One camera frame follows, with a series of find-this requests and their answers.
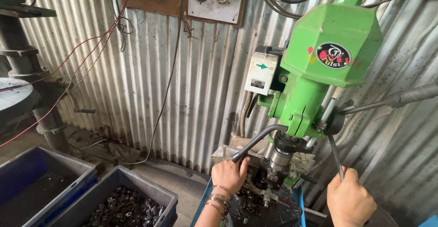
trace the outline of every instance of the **lever handle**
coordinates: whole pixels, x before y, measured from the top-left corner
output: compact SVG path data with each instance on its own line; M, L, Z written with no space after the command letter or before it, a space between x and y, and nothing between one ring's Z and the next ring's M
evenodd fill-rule
M237 153L233 154L231 156L231 160L234 163L239 162L239 160L254 146L257 144L257 142L261 141L266 135L271 133L274 130L280 130L283 132L287 132L287 126L281 125L281 124L273 124L268 127L266 127L264 130L262 130L253 140L251 140L242 150L238 151Z

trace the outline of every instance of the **left hand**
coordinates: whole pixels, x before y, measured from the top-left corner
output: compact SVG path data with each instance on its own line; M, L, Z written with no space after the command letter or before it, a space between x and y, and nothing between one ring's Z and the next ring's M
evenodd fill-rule
M249 157L246 157L242 161L240 171L239 163L234 163L231 159L227 159L226 161L214 165L211 170L211 180L213 181L213 185L222 186L234 195L244 184L249 161Z

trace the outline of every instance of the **red wire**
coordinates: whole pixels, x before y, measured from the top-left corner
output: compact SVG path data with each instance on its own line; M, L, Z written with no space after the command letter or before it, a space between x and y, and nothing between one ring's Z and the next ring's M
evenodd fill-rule
M31 126L29 126L27 129L23 130L20 134L16 135L16 136L15 136L14 138L12 138L11 140L9 140L9 141L3 143L2 145L0 145L0 147L3 146L3 145L8 144L8 143L11 142L12 140L14 140L14 139L16 139L17 137L19 137L20 135L22 135L24 132L28 131L30 128L32 128L34 125L36 125L38 122L40 122L43 118L45 118L50 112L52 112L53 108L56 107L56 105L58 104L58 102L61 100L62 96L64 96L65 93L67 92L67 90L70 88L71 82L72 82L74 76L76 75L76 73L79 71L80 67L85 63L85 61L87 60L87 58L93 53L93 51L97 48L97 46L98 46L98 45L100 44L100 42L103 40L103 36L105 36L105 35L106 35L108 32L110 32L110 31L112 32L112 31L117 27L118 22L120 21L121 17L123 16L123 13L125 12L125 8L126 8L127 3L128 3L128 0L125 0L125 4L123 5L122 10L120 11L118 17L117 17L117 18L114 20L114 22L112 23L110 29L107 30L107 32L105 32L102 36L97 36L97 37L94 37L94 38L90 38L90 39L88 39L88 40L91 40L91 39L96 39L96 38L101 37L101 39L100 39L99 42L96 44L96 46L93 48L93 50L92 50L92 51L91 51L91 52L85 57L84 61L79 65L79 67L76 69L76 71L74 71L74 73L71 75L71 79L70 79L70 82L69 82L67 88L64 90L64 92L62 93L62 95L58 98L58 100L55 102L55 104L53 105L53 107L52 107L52 108L46 113L46 115L44 115L42 118L40 118L39 120L37 120L34 124L32 124Z

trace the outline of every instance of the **black handle grip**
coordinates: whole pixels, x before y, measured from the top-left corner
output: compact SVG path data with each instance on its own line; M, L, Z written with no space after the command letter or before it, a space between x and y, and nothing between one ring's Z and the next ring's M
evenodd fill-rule
M306 180L306 181L311 182L311 183L313 183L313 184L318 184L318 179L316 179L316 178L310 177L310 176L308 176L308 175L301 175L300 177L301 177L303 180Z
M80 113L96 113L96 109L81 109Z
M245 153L247 153L254 145L256 145L257 142L261 141L266 135L268 135L269 133L271 133L274 130L280 130L280 131L286 132L287 126L281 125L281 124L273 124L273 125L266 127L253 140L251 140L244 148L242 148L242 150L233 154L231 156L231 160L234 163L239 162L239 160L245 155Z

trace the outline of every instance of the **label sticker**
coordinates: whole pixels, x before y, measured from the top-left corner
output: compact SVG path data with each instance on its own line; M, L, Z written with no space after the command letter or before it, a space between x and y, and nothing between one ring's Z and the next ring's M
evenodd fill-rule
M351 60L350 52L346 48L330 42L319 45L316 50L316 56L319 62L333 69L345 68Z
M256 88L260 88L260 89L264 89L265 88L265 82L264 81L255 80L255 79L251 79L251 86L256 87Z

